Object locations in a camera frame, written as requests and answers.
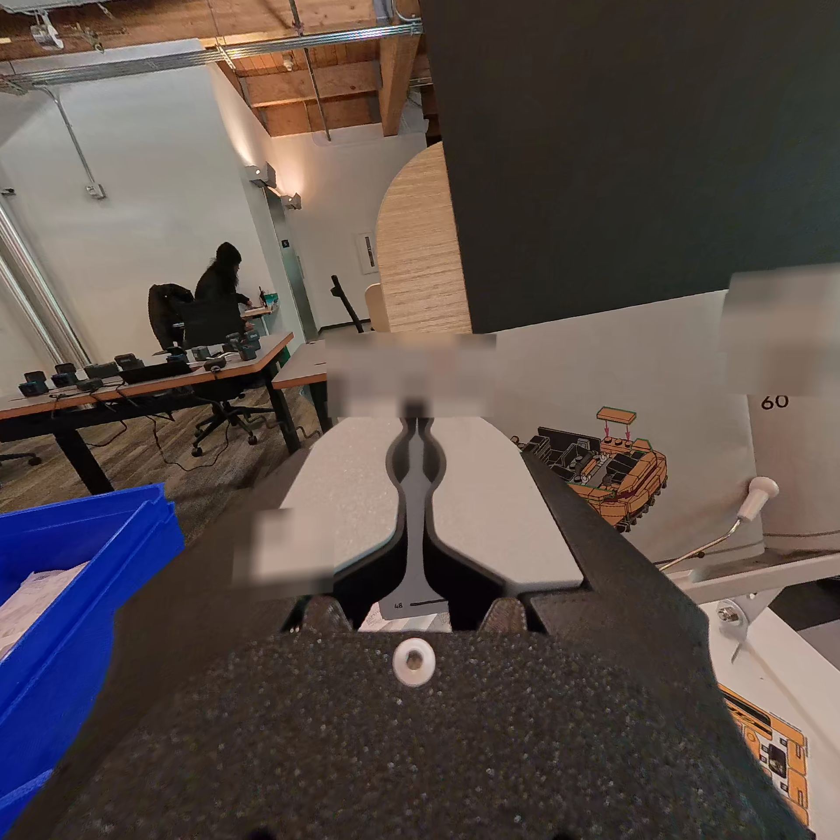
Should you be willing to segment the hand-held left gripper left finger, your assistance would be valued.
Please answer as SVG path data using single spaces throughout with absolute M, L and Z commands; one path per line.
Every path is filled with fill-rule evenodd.
M 394 417 L 340 421 L 308 451 L 282 501 L 295 547 L 316 551 L 316 569 L 332 573 L 332 595 L 361 627 L 406 624 L 384 618 L 381 604 L 406 571 L 404 505 L 387 463 L 403 431 Z

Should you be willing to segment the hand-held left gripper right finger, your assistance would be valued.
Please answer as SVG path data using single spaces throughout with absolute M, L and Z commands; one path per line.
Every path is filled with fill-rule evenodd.
M 499 597 L 581 588 L 584 575 L 506 435 L 481 417 L 438 417 L 425 442 L 425 574 L 452 627 L 477 627 Z

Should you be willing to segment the lego instruction booklet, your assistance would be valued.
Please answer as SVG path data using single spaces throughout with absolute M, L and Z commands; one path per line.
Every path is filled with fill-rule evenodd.
M 373 332 L 375 406 L 481 417 L 655 564 L 724 535 L 751 480 L 779 494 L 710 549 L 701 581 L 762 550 L 838 553 L 838 402 L 793 385 L 759 326 L 778 308 L 727 293 L 604 311 L 494 336 Z

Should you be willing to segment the black office chair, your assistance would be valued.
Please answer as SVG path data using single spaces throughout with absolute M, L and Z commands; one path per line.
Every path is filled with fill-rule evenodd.
M 192 352 L 196 361 L 210 362 L 211 366 L 220 367 L 221 362 L 231 364 L 236 361 L 252 361 L 260 350 L 259 335 L 246 327 L 234 294 L 187 303 L 182 309 L 182 320 L 183 345 Z M 252 380 L 194 386 L 195 394 L 213 402 L 213 416 L 196 426 L 193 457 L 203 454 L 202 441 L 223 424 L 245 430 L 248 444 L 257 444 L 257 437 L 249 425 L 256 411 L 231 404 L 232 400 L 240 398 L 251 386 Z

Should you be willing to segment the long grey desk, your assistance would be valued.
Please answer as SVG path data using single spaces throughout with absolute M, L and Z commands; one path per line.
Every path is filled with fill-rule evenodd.
M 163 415 L 213 406 L 217 396 L 239 396 L 248 385 L 254 385 L 266 388 L 287 452 L 293 455 L 301 447 L 297 427 L 283 392 L 272 384 L 280 371 L 281 352 L 292 337 L 291 332 L 270 337 L 253 360 L 231 361 L 218 373 L 194 369 L 160 380 L 120 385 L 111 378 L 94 393 L 65 389 L 36 397 L 4 397 L 2 443 L 52 437 L 88 493 L 107 494 L 112 492 L 112 484 L 81 437 L 81 429 L 141 417 L 155 421 Z

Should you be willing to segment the black floor stand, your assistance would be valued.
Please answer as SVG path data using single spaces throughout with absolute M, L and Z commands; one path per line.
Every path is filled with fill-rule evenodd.
M 356 311 L 353 309 L 353 307 L 350 303 L 350 300 L 347 297 L 347 294 L 344 292 L 344 290 L 343 290 L 343 288 L 340 284 L 340 280 L 339 280 L 338 276 L 337 275 L 331 275 L 331 282 L 332 282 L 332 285 L 331 285 L 331 288 L 330 288 L 331 295 L 334 298 L 337 298 L 342 302 L 343 307 L 346 310 L 346 312 L 349 314 L 349 316 L 351 318 L 351 321 L 352 321 L 354 327 L 356 328 L 357 332 L 358 333 L 364 333 L 364 325 L 363 325 L 361 319 L 358 317 Z

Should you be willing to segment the curved wooden partition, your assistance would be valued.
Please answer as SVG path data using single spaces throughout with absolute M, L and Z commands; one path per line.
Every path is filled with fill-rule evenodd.
M 416 154 L 388 186 L 375 228 L 393 333 L 472 333 L 444 145 Z

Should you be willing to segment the white book stand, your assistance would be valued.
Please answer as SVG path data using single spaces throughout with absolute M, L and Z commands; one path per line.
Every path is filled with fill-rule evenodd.
M 809 838 L 838 838 L 838 668 L 770 609 L 786 588 L 838 576 L 838 553 L 704 581 L 694 567 L 695 560 L 756 519 L 779 491 L 772 479 L 753 478 L 724 535 L 656 565 L 706 614 L 717 683 L 804 733 L 811 816 L 811 828 L 804 829 Z

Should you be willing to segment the blue plastic bin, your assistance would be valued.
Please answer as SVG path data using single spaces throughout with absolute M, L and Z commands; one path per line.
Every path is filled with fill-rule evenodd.
M 3 835 L 91 713 L 112 656 L 116 612 L 184 547 L 162 484 L 2 515 L 2 607 L 32 574 L 75 573 L 2 655 Z

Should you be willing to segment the white paper bag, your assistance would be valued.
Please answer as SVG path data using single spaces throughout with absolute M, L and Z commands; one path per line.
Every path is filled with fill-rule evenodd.
M 82 572 L 88 563 L 68 570 L 32 572 L 1 606 L 1 659 Z

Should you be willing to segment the orange sticker sheet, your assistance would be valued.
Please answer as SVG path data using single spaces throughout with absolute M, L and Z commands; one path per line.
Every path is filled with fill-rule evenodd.
M 752 756 L 803 826 L 811 828 L 806 736 L 724 685 L 718 687 Z

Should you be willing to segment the metal conduit pipe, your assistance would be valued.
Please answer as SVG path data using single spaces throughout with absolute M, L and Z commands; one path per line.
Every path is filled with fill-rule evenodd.
M 70 121 L 70 118 L 67 114 L 67 111 L 64 107 L 64 104 L 62 103 L 62 101 L 60 99 L 59 94 L 53 92 L 50 89 L 47 89 L 46 90 L 46 95 L 55 104 L 55 106 L 58 110 L 59 116 L 60 116 L 60 118 L 61 118 L 61 120 L 62 120 L 62 122 L 63 122 L 63 124 L 66 128 L 68 136 L 70 138 L 70 142 L 73 146 L 74 151 L 76 152 L 79 163 L 80 163 L 80 165 L 82 167 L 82 170 L 84 171 L 84 174 L 87 178 L 87 183 L 86 183 L 87 194 L 89 195 L 89 197 L 91 199 L 94 199 L 94 200 L 102 201 L 102 200 L 107 199 L 108 195 L 107 195 L 103 185 L 98 182 L 97 178 L 95 177 L 95 175 L 92 172 L 92 169 L 89 165 L 87 157 L 86 157 L 86 155 L 85 155 L 85 153 L 84 153 L 84 151 L 81 147 L 81 144 L 80 144 L 79 139 L 77 137 L 76 131 L 74 130 L 74 127 L 73 127 L 73 125 Z

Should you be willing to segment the white ceiling device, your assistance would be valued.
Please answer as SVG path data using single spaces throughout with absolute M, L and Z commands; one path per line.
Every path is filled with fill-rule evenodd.
M 65 48 L 63 38 L 52 24 L 46 10 L 31 12 L 34 23 L 30 25 L 30 34 L 36 44 L 44 51 L 58 52 Z

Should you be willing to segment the dark board with wooden frame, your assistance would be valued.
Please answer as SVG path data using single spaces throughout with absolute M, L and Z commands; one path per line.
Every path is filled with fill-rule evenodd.
M 421 9 L 475 332 L 838 262 L 838 2 Z

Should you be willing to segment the silver duct pipes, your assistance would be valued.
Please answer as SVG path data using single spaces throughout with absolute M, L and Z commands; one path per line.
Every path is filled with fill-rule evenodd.
M 53 359 L 85 366 L 92 362 L 92 357 L 14 217 L 13 197 L 10 188 L 2 190 L 4 281 Z

